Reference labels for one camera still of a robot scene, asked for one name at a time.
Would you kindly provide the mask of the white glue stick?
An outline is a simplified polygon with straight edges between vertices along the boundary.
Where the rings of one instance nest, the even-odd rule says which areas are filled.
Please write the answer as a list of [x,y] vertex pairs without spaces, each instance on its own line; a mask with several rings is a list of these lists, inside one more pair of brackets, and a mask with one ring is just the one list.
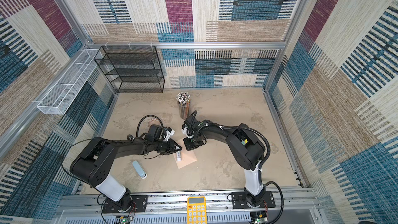
[[181,156],[181,152],[180,151],[176,152],[176,161],[177,162],[181,162],[182,161],[182,156]]

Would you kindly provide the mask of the pink paper envelope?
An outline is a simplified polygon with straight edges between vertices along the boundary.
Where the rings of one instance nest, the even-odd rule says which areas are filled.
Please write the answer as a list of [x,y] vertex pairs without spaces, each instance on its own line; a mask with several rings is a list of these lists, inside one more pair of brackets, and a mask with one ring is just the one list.
[[177,162],[176,153],[174,154],[174,159],[176,161],[178,169],[182,169],[198,160],[195,153],[193,151],[187,151],[184,146],[182,146],[181,156],[182,156],[182,161]]

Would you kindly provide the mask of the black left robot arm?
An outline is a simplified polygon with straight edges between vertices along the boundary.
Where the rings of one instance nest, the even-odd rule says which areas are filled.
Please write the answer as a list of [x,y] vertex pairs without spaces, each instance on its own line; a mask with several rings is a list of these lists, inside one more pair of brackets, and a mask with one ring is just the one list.
[[136,136],[114,141],[102,137],[88,140],[86,147],[71,163],[71,176],[90,185],[105,196],[101,213],[132,213],[140,208],[130,190],[120,184],[110,171],[114,161],[128,156],[145,156],[152,151],[168,156],[182,151],[172,139],[174,130],[163,125],[155,115],[144,116],[137,125]]

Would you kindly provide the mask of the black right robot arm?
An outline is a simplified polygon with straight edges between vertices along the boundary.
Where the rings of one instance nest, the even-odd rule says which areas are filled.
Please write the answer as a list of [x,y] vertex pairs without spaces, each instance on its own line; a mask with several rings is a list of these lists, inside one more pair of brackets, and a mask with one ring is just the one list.
[[266,191],[262,181],[262,167],[271,154],[268,140],[259,131],[246,124],[238,126],[221,125],[210,120],[199,121],[193,112],[182,124],[183,139],[187,151],[197,149],[208,140],[216,140],[228,145],[235,161],[244,169],[245,187],[242,192],[232,192],[227,199],[233,202],[234,209],[275,207],[271,192]]

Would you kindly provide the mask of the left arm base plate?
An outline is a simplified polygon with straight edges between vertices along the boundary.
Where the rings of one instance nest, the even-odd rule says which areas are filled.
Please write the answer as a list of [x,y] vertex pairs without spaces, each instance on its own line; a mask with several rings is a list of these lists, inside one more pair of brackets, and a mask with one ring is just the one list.
[[106,198],[102,204],[102,214],[132,214],[143,213],[147,207],[147,195],[129,195],[122,197],[120,201],[115,202]]

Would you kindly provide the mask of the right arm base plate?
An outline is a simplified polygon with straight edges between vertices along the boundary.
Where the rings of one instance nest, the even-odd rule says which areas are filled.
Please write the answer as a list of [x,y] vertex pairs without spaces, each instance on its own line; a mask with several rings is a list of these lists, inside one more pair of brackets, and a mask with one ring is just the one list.
[[271,191],[265,191],[260,200],[256,204],[250,204],[246,198],[245,192],[232,192],[232,204],[234,209],[258,209],[258,208],[275,208],[276,203]]

